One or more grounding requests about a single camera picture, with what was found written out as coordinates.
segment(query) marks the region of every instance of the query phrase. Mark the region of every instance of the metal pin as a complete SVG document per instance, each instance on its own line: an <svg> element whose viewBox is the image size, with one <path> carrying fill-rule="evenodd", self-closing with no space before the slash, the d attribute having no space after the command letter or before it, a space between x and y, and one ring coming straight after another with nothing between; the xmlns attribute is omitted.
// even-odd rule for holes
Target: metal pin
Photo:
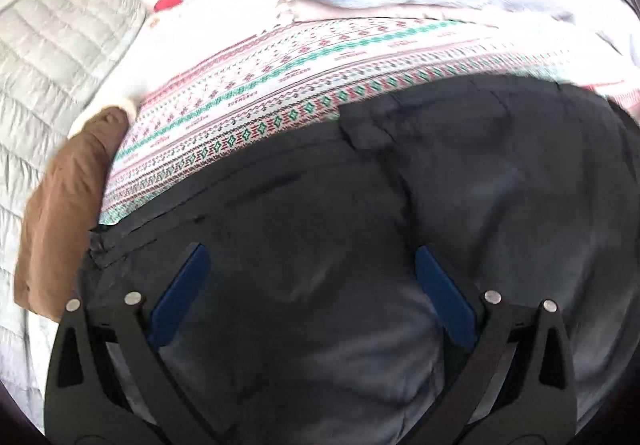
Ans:
<svg viewBox="0 0 640 445"><path fill-rule="evenodd" d="M489 304L499 304L502 300L502 295L500 295L496 290L487 290L484 292L484 300Z"/></svg>
<svg viewBox="0 0 640 445"><path fill-rule="evenodd" d="M135 306L142 301L142 295L138 291L130 291L124 296L124 303L127 306Z"/></svg>
<svg viewBox="0 0 640 445"><path fill-rule="evenodd" d="M545 300L542 303L542 307L549 313L555 313L556 311L558 311L558 304L556 304L552 300Z"/></svg>
<svg viewBox="0 0 640 445"><path fill-rule="evenodd" d="M78 308L80 307L80 300L79 299L71 299L69 302L66 303L66 310L67 311L78 311Z"/></svg>

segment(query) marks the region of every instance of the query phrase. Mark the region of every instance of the brown garment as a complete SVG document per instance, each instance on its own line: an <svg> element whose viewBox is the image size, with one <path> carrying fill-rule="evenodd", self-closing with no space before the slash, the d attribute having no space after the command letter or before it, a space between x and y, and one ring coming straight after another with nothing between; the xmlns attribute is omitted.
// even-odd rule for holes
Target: brown garment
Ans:
<svg viewBox="0 0 640 445"><path fill-rule="evenodd" d="M100 215L113 157L129 128L126 113L107 108L68 140L27 203L14 297L21 307L59 321Z"/></svg>

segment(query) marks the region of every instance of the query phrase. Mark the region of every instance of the red object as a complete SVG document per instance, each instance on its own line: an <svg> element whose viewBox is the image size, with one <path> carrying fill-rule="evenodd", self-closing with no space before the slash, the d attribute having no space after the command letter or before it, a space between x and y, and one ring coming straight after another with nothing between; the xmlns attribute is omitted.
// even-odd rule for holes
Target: red object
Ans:
<svg viewBox="0 0 640 445"><path fill-rule="evenodd" d="M182 0L159 0L154 6L154 11L158 12L162 10L168 10L170 8L173 8L174 6L178 6L181 3L183 3Z"/></svg>

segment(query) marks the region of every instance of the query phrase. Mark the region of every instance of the white patterned blanket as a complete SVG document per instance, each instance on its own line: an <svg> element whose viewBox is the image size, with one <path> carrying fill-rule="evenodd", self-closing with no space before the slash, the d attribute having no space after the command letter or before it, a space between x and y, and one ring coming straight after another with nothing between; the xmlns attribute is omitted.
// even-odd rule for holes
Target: white patterned blanket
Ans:
<svg viewBox="0 0 640 445"><path fill-rule="evenodd" d="M100 222L117 223L231 151L331 118L340 104L488 72L570 82L628 110L640 101L640 70L596 35L552 20L295 24L224 50L146 98L116 156Z"/></svg>

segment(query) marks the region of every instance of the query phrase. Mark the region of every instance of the green stripe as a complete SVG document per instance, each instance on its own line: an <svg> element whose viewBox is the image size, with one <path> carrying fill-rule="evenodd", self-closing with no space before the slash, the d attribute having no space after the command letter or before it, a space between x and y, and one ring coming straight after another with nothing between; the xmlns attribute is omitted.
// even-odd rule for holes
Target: green stripe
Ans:
<svg viewBox="0 0 640 445"><path fill-rule="evenodd" d="M211 109L212 107L215 107L220 102L222 102L224 100L228 100L228 99L233 98L235 96L239 96L241 94L244 94L247 91L251 91L252 89L255 88L255 86L263 84L263 83L267 82L268 80L271 80L272 78L277 78L278 76L282 75L282 73L286 73L287 71L292 70L292 69L294 69L294 68L296 68L298 66L301 66L302 64L305 64L306 62L309 62L310 60L317 60L317 59L319 59L321 57L326 57L326 56L332 55L334 53L340 53L341 51L344 51L344 50L347 50L347 49L355 49L355 48L359 48L359 47L362 47L362 46L368 46L369 44L376 44L376 43L379 43L379 42L386 42L386 41L389 41L389 40L402 39L402 38L405 38L405 37L417 35L418 33L427 33L429 31L433 31L435 29L445 28L447 26L451 26L453 24L459 24L459 23L460 22L458 22L458 21L447 20L447 21L436 22L435 24L428 24L428 25L420 26L420 27L417 27L417 28L415 28L415 27L407 28L405 30L400 30L400 31L397 31L395 33L387 33L385 35L380 35L380 36L377 36L377 37L370 37L370 38L366 38L366 39L360 39L360 40L357 40L355 42L351 41L351 42L345 42L343 44L336 44L335 46L332 46L330 48L324 48L324 49L321 49L319 51L315 51L313 53L309 53L308 55L299 57L297 59L293 59L290 62L287 62L287 64L285 64L283 67L278 68L276 70L273 70L272 72L261 76L257 80L252 80L248 84L244 84L244 85L239 86L239 87L237 87L235 89L231 89L230 91L224 92L223 94L218 96L215 100L212 100L211 102L207 102L207 104L203 105L202 107L200 107L200 108L198 108L198 109L196 109L194 111L191 111L189 114L185 114L184 116L181 116L180 118L178 118L177 120L173 121L169 125L166 125L162 129L154 131L149 136L147 136L146 138L143 138L139 142L136 142L132 146L130 146L130 147L124 149L124 150L118 151L118 153L116 154L116 157L115 157L115 161L121 160L122 158L128 156L132 152L137 151L137 149L139 149L143 145L146 145L147 143L155 140L156 138L158 138L158 136L162 136L165 133L168 133L172 128L177 127L179 125L182 125L186 121L191 121L194 118L197 118L203 112L206 112L209 109Z"/></svg>

